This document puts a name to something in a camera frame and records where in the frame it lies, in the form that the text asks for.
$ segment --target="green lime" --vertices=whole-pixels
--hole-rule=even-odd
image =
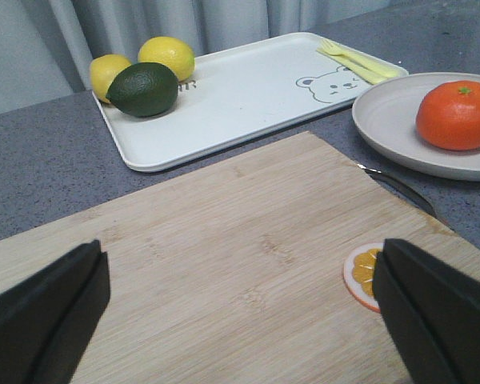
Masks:
[[[106,98],[125,114],[138,118],[168,111],[178,96],[178,79],[158,62],[139,62],[121,71]]]

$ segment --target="white plate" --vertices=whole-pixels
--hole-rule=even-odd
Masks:
[[[125,164],[164,170],[351,105],[370,85],[316,52],[320,41],[301,32],[198,57],[175,108],[159,117],[97,103]]]
[[[480,149],[441,150],[416,133],[415,117],[425,95],[444,82],[473,80],[478,74],[412,74],[377,84],[354,102],[352,116],[366,142],[389,159],[442,178],[480,181]]]

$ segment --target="cutting board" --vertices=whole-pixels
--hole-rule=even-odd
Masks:
[[[480,251],[310,133],[0,241],[0,292],[81,242],[112,298],[73,383],[410,383],[342,281],[404,238],[480,280]]]

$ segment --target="gray countertop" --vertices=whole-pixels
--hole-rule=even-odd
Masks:
[[[310,32],[408,69],[480,74],[480,0],[414,1]],[[362,140],[350,108],[161,173],[122,162],[89,91],[0,115],[0,239],[310,130],[350,158],[398,176],[480,249],[480,182],[436,178],[387,160]]]

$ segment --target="lime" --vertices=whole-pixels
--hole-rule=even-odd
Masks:
[[[102,102],[110,102],[106,92],[118,73],[128,66],[131,66],[131,62],[122,54],[106,54],[90,62],[90,84],[96,97]]]
[[[125,114],[146,118],[166,112],[178,96],[178,79],[158,62],[138,62],[120,72],[106,97]]]
[[[192,48],[186,42],[168,36],[150,38],[139,50],[138,60],[168,66],[180,82],[190,77],[195,68]]]

